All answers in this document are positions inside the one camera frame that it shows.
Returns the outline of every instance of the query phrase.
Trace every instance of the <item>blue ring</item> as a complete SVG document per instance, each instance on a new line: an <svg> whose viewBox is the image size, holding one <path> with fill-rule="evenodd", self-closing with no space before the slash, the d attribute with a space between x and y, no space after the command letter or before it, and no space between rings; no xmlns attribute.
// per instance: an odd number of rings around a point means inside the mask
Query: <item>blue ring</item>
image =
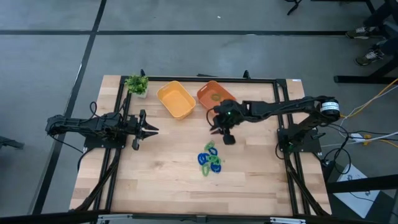
<svg viewBox="0 0 398 224"><path fill-rule="evenodd" d="M208 156L210 156L210 155L207 153L199 153L198 162L201 166L203 166L204 164L206 164L208 162L208 160L207 160Z"/></svg>
<svg viewBox="0 0 398 224"><path fill-rule="evenodd" d="M215 147L209 148L209 152L213 156L217 156L218 155L218 151L217 151L217 149Z"/></svg>
<svg viewBox="0 0 398 224"><path fill-rule="evenodd" d="M219 172L221 172L221 165L214 165L214 163L211 163L210 169L211 169L211 171L218 174Z"/></svg>

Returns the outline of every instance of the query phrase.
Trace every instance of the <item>potted plant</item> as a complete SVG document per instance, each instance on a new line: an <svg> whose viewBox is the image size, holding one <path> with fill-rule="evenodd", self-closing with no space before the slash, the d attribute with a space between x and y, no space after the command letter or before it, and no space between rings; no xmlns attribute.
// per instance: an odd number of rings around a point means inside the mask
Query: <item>potted plant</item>
<svg viewBox="0 0 398 224"><path fill-rule="evenodd" d="M147 97L148 77L131 75L124 83L127 85L129 93L133 93L139 98Z"/></svg>

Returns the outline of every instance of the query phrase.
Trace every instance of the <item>wooden table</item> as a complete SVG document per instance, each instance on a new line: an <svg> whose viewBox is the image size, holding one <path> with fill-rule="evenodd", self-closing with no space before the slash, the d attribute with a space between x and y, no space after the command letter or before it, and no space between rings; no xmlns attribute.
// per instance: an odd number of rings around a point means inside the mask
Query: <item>wooden table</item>
<svg viewBox="0 0 398 224"><path fill-rule="evenodd" d="M97 100L97 114L111 112L118 92L120 76L103 78ZM203 82L182 82L197 105L192 114L177 121L157 99L157 90L166 82L149 82L146 99L132 97L129 114L147 112L147 122L160 129L159 134L141 141L139 151L131 147L129 136L122 150L112 212L179 213L212 215L292 215L284 162L276 158L276 129L273 116L261 123L242 123L231 130L236 144L226 146L221 135L210 135L206 110L198 102L197 91ZM222 83L241 102L275 102L272 85L266 83ZM300 80L287 80L291 100L304 97ZM295 123L306 114L294 114ZM222 171L201 173L197 155L214 140L222 159ZM98 181L104 149L94 149L81 162L70 208L79 206ZM319 161L301 153L305 183L324 210L331 212ZM103 190L100 208L108 186ZM296 187L299 210L300 191Z"/></svg>

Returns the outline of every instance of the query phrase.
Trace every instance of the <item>shoe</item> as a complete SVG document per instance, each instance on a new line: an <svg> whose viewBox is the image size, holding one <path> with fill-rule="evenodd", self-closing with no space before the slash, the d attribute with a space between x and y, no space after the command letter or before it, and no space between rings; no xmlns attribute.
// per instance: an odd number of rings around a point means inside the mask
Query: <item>shoe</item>
<svg viewBox="0 0 398 224"><path fill-rule="evenodd" d="M372 62L376 62L380 59L383 59L383 53L381 50L371 50L363 57L358 57L355 59L355 63L360 66L369 65Z"/></svg>
<svg viewBox="0 0 398 224"><path fill-rule="evenodd" d="M346 36L350 39L369 39L371 31L374 27L360 27L355 30L350 30L346 32Z"/></svg>

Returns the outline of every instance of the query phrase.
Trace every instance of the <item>robotic arm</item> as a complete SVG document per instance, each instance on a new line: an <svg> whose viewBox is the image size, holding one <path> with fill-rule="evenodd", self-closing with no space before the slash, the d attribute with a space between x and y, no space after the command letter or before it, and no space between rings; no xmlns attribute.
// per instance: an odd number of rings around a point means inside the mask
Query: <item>robotic arm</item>
<svg viewBox="0 0 398 224"><path fill-rule="evenodd" d="M302 151L298 149L306 139L318 139L324 134L318 134L315 127L327 126L339 120L340 111L338 102L333 97L318 96L304 97L299 100L290 100L280 103L266 103L264 101L243 101L239 104L233 100L224 100L219 106L215 106L217 115L213 118L210 131L212 134L222 134L225 144L234 144L235 138L230 133L235 125L243 121L252 123L264 121L273 115L289 113L308 113L307 117L299 124L293 124L287 129L279 129L278 137L281 148L289 148L290 151Z"/></svg>
<svg viewBox="0 0 398 224"><path fill-rule="evenodd" d="M139 140L158 134L154 132L158 129L146 122L145 110L140 111L139 118L138 120L134 115L127 115L123 119L120 113L107 113L90 119L56 115L47 120L45 130L51 136L66 132L80 133L86 137L85 147L88 148L124 148L127 135L133 134L136 138L132 142L132 148L138 150Z"/></svg>

